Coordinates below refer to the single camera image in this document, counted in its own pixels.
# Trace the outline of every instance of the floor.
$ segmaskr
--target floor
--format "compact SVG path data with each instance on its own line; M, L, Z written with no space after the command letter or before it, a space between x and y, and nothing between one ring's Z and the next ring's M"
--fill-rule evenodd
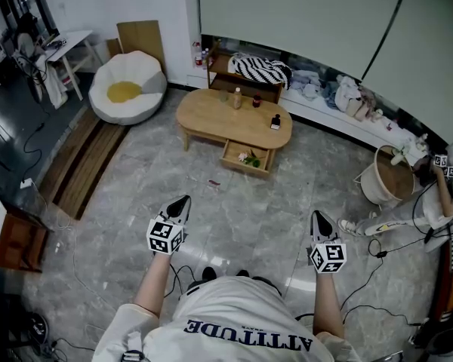
M48 319L52 339L63 337L92 348L97 344L116 309L131 301L152 259L145 242L149 219L174 196L188 194L193 200L189 237L172 259L176 269L189 265L196 279L207 265L219 275L247 269L251 275L269 278L293 315L314 308L315 272L306 250L312 211L323 210L333 219L358 219L376 209L353 182L372 162L373 153L296 121L291 142L277 155L267 180L221 167L219 145L191 140L185 152L174 113L186 94L168 90L159 112L130 130L81 221L67 227L67 216L54 205L45 212L44 219L55 232L45 251L44 272L26 276L23 296L29 308ZM386 233L379 240L387 250L419 237L405 230ZM348 261L334 276L341 302L380 262L368 255L369 239L344 240ZM425 254L422 243L390 253L344 313L369 304L422 321L437 262L438 253ZM184 289L193 281L186 268L180 279ZM172 284L170 275L167 291ZM174 312L179 295L177 286L166 298L163 323ZM404 348L412 334L403 318L370 308L353 311L345 326L347 338L366 361ZM91 358L89 351L62 342L58 346L70 360Z
M87 93L91 85L93 74L79 74L80 87L83 93ZM42 123L41 129L27 144L27 149L33 151L41 149L42 159L36 166L30 169L26 177L36 179L46 158L54 148L71 120L74 119L80 108L88 103L85 96L80 101L74 91L69 92L69 100L66 105L56 110L45 94L42 103L35 102L23 76L12 78L5 86L0 87L0 160L11 171L7 172L0 166L0 192L2 197L14 201L20 181L25 170L32 166L39 153L26 154L23 145L32 132Z

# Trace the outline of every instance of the oval table top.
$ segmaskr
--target oval table top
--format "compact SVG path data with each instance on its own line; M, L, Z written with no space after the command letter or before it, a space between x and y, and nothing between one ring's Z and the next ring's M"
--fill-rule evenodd
M262 101L260 107L252 106L252 98L242 97L242 107L233 108L233 94L226 102L220 101L220 91L201 89L188 93L176 111L178 123L187 130L210 134L258 146L278 149L292 135L290 114L275 103ZM280 128L270 128L272 118L280 115Z

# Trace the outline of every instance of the forearm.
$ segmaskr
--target forearm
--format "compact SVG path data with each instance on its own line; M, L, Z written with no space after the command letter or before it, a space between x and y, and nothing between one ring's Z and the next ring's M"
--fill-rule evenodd
M341 308L337 300L332 274L317 275L313 333L316 335L322 331L344 338Z
M170 261L169 255L157 253L154 256L134 298L134 304L151 311L158 318L163 306Z
M438 179L439 202L441 203L443 216L451 217L453 216L453 200L450 192L448 191L448 186L446 185L446 179L443 172L438 171L436 173L436 178Z

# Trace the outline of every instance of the person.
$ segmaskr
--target person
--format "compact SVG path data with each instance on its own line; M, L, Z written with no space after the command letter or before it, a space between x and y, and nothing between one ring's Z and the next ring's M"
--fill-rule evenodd
M133 303L119 307L93 362L283 360L359 362L344 339L331 274L317 275L313 333L289 313L276 288L246 271L217 278L207 267L159 326L171 258L157 253Z
M337 222L339 228L351 235L371 236L396 229L402 225L416 225L418 228L428 227L432 230L447 225L453 220L453 197L448 190L443 169L430 164L429 158L419 160L414 169L418 170L427 165L430 167L435 180L424 190L415 192L411 197L402 201L393 209L383 211L379 216L370 215L368 219L363 219L358 223L339 219ZM448 236L443 235L443 237L442 240L434 240L429 250L448 240Z
M33 63L34 66L24 68L25 71L30 75L36 74L34 81L43 81L52 105L58 109L68 99L66 87L59 79L55 68L47 63L47 57L42 47L38 42L33 41L37 37L34 19L33 15L27 12L19 19L17 24L15 42L19 53L17 56L18 63L21 66L24 65L24 61L26 61L25 66L27 66L27 63ZM37 84L35 84L35 89L38 91L39 98L42 98L42 91Z

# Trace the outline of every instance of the white chair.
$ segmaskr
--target white chair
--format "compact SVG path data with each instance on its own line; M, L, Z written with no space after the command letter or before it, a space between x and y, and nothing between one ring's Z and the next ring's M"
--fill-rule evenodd
M139 96L113 103L107 96L111 84L131 81L143 88ZM94 76L89 99L97 116L112 124L137 124L148 119L161 105L166 77L157 59L141 51L115 55Z

